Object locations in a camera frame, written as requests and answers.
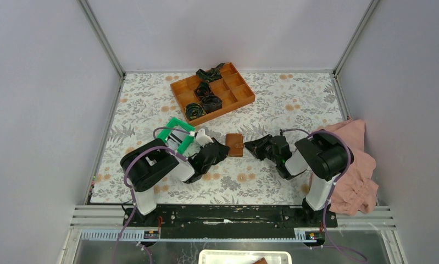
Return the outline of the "green plastic card box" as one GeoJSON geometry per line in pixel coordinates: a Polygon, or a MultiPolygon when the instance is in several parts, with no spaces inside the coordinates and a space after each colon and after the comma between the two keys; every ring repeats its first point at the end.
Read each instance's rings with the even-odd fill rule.
{"type": "Polygon", "coordinates": [[[161,139],[167,147],[184,154],[190,144],[193,143],[193,137],[190,132],[195,131],[194,127],[180,120],[172,117],[167,125],[156,128],[153,132],[153,137],[161,139]]]}

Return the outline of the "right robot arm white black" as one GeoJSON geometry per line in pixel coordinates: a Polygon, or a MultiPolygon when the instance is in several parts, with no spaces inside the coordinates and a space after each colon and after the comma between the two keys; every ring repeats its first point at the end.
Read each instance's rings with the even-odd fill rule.
{"type": "Polygon", "coordinates": [[[301,212],[304,224],[314,227],[323,220],[329,208],[331,195],[337,181],[353,163],[353,152],[335,133],[318,130],[290,144],[284,136],[266,135],[244,143],[245,148],[257,159],[268,159],[275,164],[279,176],[291,180],[307,170],[314,174],[309,193],[303,199],[301,212]]]}

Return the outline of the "brown leather card holder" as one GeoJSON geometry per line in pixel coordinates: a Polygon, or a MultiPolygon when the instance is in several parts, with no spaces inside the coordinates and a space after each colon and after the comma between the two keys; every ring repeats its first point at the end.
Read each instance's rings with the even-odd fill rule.
{"type": "Polygon", "coordinates": [[[244,142],[243,142],[242,134],[239,133],[226,134],[225,144],[227,147],[230,148],[228,153],[230,157],[243,156],[244,142]]]}

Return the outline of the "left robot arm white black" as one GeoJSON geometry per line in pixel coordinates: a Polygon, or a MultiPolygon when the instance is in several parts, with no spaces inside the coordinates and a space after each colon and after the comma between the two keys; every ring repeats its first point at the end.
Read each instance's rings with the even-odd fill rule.
{"type": "Polygon", "coordinates": [[[190,184],[205,175],[212,166],[225,160],[230,147],[208,136],[204,129],[186,131],[179,128],[160,127],[154,130],[172,130],[186,135],[200,145],[197,153],[185,157],[168,146],[163,139],[155,138],[149,143],[126,154],[120,165],[124,172],[124,184],[129,188],[136,219],[143,226],[152,225],[157,218],[154,186],[165,176],[172,174],[179,181],[190,184]]]}

